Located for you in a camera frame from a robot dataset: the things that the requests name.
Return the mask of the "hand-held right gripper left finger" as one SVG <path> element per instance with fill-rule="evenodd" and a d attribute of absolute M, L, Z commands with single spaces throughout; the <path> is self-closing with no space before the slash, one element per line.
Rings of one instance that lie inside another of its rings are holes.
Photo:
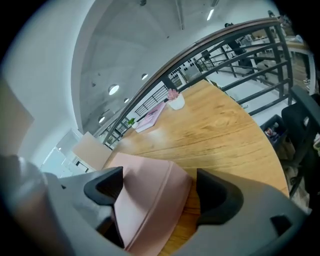
<path fill-rule="evenodd" d="M 48 197 L 69 247 L 66 256 L 130 256 L 115 210 L 123 185 L 121 166 L 65 178 L 47 174 Z"/>

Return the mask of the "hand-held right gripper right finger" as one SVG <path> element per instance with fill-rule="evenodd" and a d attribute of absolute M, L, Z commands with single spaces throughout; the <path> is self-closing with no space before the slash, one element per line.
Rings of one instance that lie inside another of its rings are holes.
<path fill-rule="evenodd" d="M 307 215 L 278 189 L 229 173 L 198 169 L 200 216 L 174 256 L 277 256 Z"/>

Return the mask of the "pink box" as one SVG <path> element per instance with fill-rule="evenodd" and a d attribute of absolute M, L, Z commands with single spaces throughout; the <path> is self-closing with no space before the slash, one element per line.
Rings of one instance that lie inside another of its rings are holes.
<path fill-rule="evenodd" d="M 124 249 L 134 256 L 158 256 L 182 215 L 192 177 L 173 161 L 120 152 L 110 167 L 123 168 L 114 210 Z"/>

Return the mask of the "pink book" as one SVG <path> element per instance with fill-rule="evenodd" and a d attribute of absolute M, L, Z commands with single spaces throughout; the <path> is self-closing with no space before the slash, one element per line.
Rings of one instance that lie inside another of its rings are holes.
<path fill-rule="evenodd" d="M 161 102 L 160 104 L 158 104 L 157 106 L 152 108 L 146 114 L 144 119 L 139 122 L 139 124 L 138 124 L 137 128 L 135 129 L 135 131 L 137 133 L 140 133 L 140 132 L 143 132 L 143 131 L 153 127 L 155 125 L 155 123 L 157 122 L 157 119 L 159 118 L 159 116 L 162 113 L 162 111 L 165 108 L 165 106 L 166 106 L 166 103 L 165 102 Z"/>

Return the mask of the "black office chair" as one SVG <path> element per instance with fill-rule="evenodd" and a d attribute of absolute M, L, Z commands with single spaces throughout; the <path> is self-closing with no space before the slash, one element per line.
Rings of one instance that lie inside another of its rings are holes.
<path fill-rule="evenodd" d="M 320 200 L 320 155 L 314 148 L 316 135 L 320 135 L 320 95 L 309 95 L 300 86 L 290 89 L 295 103 L 284 108 L 281 116 L 293 147 L 292 159 L 281 159 L 282 167 L 298 169 L 289 196 L 292 197 L 304 180 L 311 200 Z"/>

